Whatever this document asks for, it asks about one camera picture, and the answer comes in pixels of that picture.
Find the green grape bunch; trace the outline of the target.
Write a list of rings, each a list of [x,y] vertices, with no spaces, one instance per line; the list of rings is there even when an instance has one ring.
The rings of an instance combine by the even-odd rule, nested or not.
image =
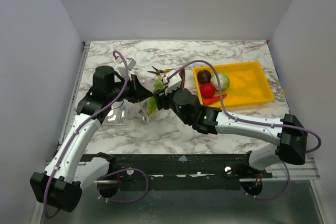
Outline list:
[[[161,81],[157,81],[154,84],[154,90],[157,90],[157,89],[159,89],[159,90],[164,89],[164,85]],[[155,99],[154,99],[154,97],[150,97],[149,100],[148,100],[148,108],[147,108],[146,113],[147,113],[148,116],[150,116],[156,110],[157,110],[157,106],[156,106],[156,103],[155,103]]]

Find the clear zip top bag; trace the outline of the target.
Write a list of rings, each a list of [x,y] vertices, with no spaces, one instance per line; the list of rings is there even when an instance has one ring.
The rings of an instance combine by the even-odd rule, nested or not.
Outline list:
[[[164,85],[159,79],[150,79],[144,82],[143,86],[152,93],[162,90]],[[131,105],[130,118],[142,120],[144,123],[153,121],[157,117],[157,105],[154,97],[145,99],[140,103]]]

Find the red tomato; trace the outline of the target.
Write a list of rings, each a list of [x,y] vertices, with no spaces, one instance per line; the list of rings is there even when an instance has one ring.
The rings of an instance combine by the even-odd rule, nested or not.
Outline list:
[[[200,85],[199,88],[202,98],[205,99],[212,98],[216,93],[215,87],[210,82]]]

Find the orange red chili pepper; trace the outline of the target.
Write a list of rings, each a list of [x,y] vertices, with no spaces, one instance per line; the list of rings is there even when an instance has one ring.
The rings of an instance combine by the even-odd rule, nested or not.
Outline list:
[[[222,95],[218,95],[218,96],[213,96],[211,98],[205,98],[203,99],[203,104],[205,106],[209,106],[213,103],[216,103],[216,102],[220,102],[222,99],[226,98],[227,94],[222,94]]]

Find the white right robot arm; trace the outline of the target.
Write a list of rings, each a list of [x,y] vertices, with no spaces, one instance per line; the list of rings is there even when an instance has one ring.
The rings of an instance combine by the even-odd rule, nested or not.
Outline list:
[[[267,142],[267,146],[247,153],[247,161],[241,165],[246,177],[255,177],[261,170],[280,162],[293,165],[306,162],[307,134],[293,115],[261,119],[226,114],[219,108],[200,104],[196,95],[180,88],[170,93],[156,91],[154,98],[158,109],[171,109],[184,124],[199,133],[234,134]]]

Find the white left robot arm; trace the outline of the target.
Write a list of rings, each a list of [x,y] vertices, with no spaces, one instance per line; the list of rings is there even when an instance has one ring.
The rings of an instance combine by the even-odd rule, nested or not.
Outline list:
[[[42,173],[34,172],[30,185],[38,202],[72,212],[78,205],[82,191],[99,177],[112,179],[116,175],[116,157],[98,153],[88,166],[77,169],[83,153],[112,104],[122,100],[137,103],[152,96],[130,69],[110,66],[95,69],[92,86],[79,101],[73,125],[52,161]]]

